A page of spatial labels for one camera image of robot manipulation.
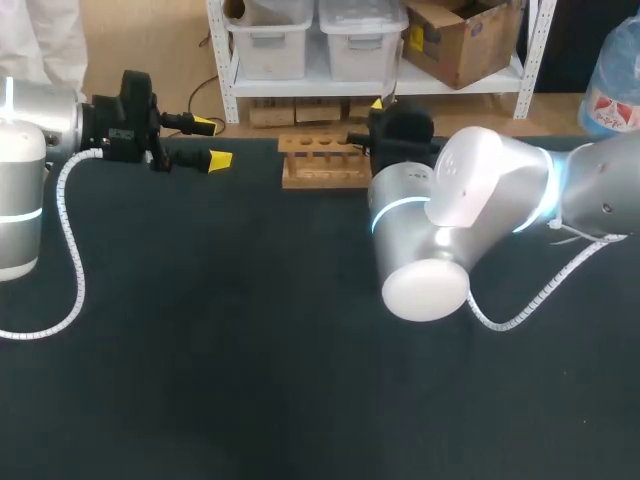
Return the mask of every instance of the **wooden floor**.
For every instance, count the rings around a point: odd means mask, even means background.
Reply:
[[[207,35],[204,0],[81,0],[89,46],[85,93],[117,93],[124,69],[149,72],[160,108],[182,112],[193,89],[216,74]],[[508,135],[579,134],[579,94],[537,94],[527,120],[511,119],[516,95],[437,95],[419,101],[432,112],[436,134],[481,125]],[[217,82],[194,98],[193,111],[203,117],[223,116]],[[245,121],[229,125],[224,136],[276,137],[281,133],[346,131],[348,125],[252,129]]]

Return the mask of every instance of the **cardboard box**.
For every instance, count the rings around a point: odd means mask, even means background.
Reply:
[[[404,0],[404,57],[451,88],[502,70],[513,54],[526,0]]]

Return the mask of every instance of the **robotic arm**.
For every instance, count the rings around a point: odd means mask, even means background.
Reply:
[[[589,256],[640,230],[639,155],[640,132],[550,152],[471,127],[449,140],[434,168],[386,166],[369,189],[386,306],[400,318],[430,321],[468,300],[488,327],[513,328]],[[494,324],[470,294],[469,272],[503,237],[539,223],[595,243],[523,313]]]

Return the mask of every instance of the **plastic storage bin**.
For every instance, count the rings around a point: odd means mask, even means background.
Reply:
[[[307,31],[313,21],[314,2],[280,0],[277,3],[279,8],[283,4],[294,22],[291,25],[239,26],[225,18],[249,80],[292,80],[305,76]]]
[[[408,25],[397,0],[320,0],[320,29],[328,35],[333,79],[384,81]]]

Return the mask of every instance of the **dark table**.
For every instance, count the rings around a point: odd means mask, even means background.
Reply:
[[[364,191],[282,192],[275,141],[216,148],[231,171],[71,175],[87,302],[53,338],[0,343],[0,478],[638,478],[637,242],[512,332],[466,308],[403,322]],[[35,272],[0,285],[3,328],[53,325],[75,299],[53,187]],[[512,236],[474,271],[478,301],[506,320],[583,246]]]

